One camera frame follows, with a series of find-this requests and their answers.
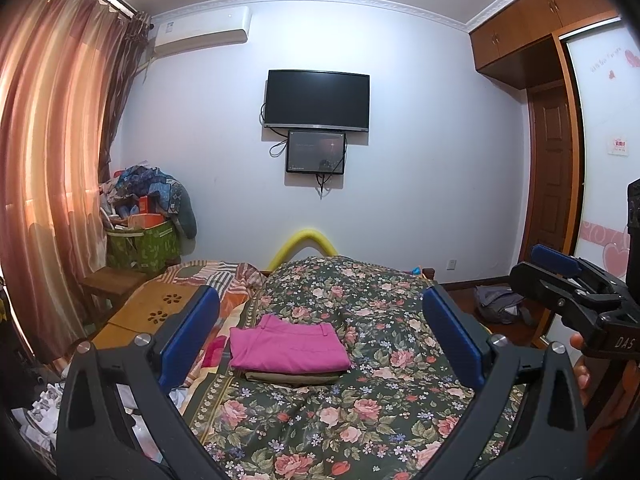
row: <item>green basket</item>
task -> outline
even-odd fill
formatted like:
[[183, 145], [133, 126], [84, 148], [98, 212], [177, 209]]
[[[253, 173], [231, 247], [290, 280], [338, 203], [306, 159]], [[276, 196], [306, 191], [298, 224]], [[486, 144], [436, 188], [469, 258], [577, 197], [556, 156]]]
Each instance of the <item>green basket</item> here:
[[178, 237], [171, 222], [149, 229], [106, 230], [107, 266], [157, 274], [180, 257]]

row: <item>blue gripper pad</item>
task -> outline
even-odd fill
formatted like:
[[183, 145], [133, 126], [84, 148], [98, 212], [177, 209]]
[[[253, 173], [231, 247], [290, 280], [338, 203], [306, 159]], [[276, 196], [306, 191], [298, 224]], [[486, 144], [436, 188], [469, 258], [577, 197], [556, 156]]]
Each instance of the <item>blue gripper pad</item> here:
[[160, 352], [162, 371], [158, 383], [165, 395], [168, 395], [172, 388], [184, 383], [220, 314], [220, 298], [216, 289], [211, 286], [200, 288], [206, 290], [197, 296], [194, 295], [192, 299], [196, 300], [196, 305]]
[[481, 390], [491, 363], [487, 330], [462, 312], [440, 285], [423, 292], [422, 312], [460, 384]]
[[578, 260], [540, 244], [533, 246], [531, 262], [565, 278], [576, 278], [581, 272]]

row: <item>metal screw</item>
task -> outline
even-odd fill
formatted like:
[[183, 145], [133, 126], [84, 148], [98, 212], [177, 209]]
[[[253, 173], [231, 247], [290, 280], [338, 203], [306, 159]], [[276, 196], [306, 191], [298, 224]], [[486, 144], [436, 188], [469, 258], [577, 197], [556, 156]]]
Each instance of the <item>metal screw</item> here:
[[551, 343], [551, 349], [556, 353], [556, 354], [564, 354], [566, 352], [566, 348], [564, 347], [564, 345], [558, 341], [553, 341]]
[[81, 354], [86, 354], [89, 350], [91, 350], [91, 343], [89, 341], [82, 341], [77, 347], [76, 351]]
[[507, 336], [502, 334], [493, 334], [489, 341], [495, 346], [507, 346], [509, 344], [509, 339]]
[[151, 343], [151, 336], [149, 334], [138, 334], [133, 338], [133, 342], [137, 346], [146, 346]]

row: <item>wooden floor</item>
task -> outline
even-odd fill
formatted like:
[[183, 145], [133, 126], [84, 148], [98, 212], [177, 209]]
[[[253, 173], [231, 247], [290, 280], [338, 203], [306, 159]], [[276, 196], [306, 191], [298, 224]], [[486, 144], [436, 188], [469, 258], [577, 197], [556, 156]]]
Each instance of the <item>wooden floor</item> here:
[[[479, 317], [476, 313], [476, 301], [474, 299], [474, 290], [472, 288], [449, 290], [448, 293], [452, 297], [453, 301], [455, 301], [456, 304], [460, 307], [460, 309], [468, 314], [473, 314], [474, 316], [476, 316], [476, 319], [479, 320], [483, 325], [485, 325], [489, 330], [491, 330], [491, 332], [504, 334], [510, 339], [511, 342], [519, 346], [531, 345], [534, 332], [536, 331], [535, 326], [529, 327], [525, 325], [521, 320], [510, 325], [487, 323], [482, 320], [482, 318]], [[540, 322], [540, 317], [544, 312], [544, 307], [530, 300], [525, 300], [524, 305], [531, 313], [533, 319], [536, 320], [536, 324]]]

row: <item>olive green folded garment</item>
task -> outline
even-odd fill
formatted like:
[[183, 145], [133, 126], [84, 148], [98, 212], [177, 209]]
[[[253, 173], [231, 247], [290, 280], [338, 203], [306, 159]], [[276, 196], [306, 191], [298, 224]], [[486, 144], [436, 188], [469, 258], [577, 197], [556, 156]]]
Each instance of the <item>olive green folded garment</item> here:
[[340, 378], [339, 372], [325, 374], [290, 375], [275, 374], [270, 372], [245, 371], [248, 381], [260, 381], [261, 383], [295, 384], [296, 386], [311, 386], [314, 384], [333, 384]]

